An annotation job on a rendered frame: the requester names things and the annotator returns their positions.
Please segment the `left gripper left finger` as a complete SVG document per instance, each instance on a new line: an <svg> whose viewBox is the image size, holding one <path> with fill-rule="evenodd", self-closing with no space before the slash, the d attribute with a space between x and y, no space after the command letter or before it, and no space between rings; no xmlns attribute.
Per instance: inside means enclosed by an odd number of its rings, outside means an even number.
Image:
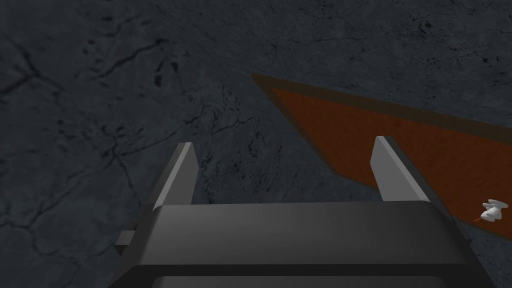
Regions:
<svg viewBox="0 0 512 288"><path fill-rule="evenodd" d="M179 143L153 190L151 209L167 205L190 205L198 170L193 143Z"/></svg>

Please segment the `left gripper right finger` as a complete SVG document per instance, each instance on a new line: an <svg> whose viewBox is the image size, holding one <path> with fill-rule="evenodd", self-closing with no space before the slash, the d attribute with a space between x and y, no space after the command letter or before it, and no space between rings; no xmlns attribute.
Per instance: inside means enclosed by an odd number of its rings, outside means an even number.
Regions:
<svg viewBox="0 0 512 288"><path fill-rule="evenodd" d="M426 201L452 215L418 168L391 136L375 138L370 167L383 201Z"/></svg>

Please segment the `brown wooden door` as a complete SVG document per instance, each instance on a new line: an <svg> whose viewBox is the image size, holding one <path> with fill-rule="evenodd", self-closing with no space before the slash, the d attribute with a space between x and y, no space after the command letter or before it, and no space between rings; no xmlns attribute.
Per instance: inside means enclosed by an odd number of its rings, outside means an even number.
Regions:
<svg viewBox="0 0 512 288"><path fill-rule="evenodd" d="M254 73L253 81L336 174L376 188L378 136L392 137L449 212L512 241L512 128ZM481 219L489 199L508 204Z"/></svg>

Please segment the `white door knob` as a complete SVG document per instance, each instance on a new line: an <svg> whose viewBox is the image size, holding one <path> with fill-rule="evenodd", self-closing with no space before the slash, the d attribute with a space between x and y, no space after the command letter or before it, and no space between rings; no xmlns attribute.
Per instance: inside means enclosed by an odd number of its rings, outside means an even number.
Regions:
<svg viewBox="0 0 512 288"><path fill-rule="evenodd" d="M484 211L479 218L486 220L488 222L501 220L501 210L509 207L508 204L495 199L489 199L487 202L484 202L482 206L486 209L486 211Z"/></svg>

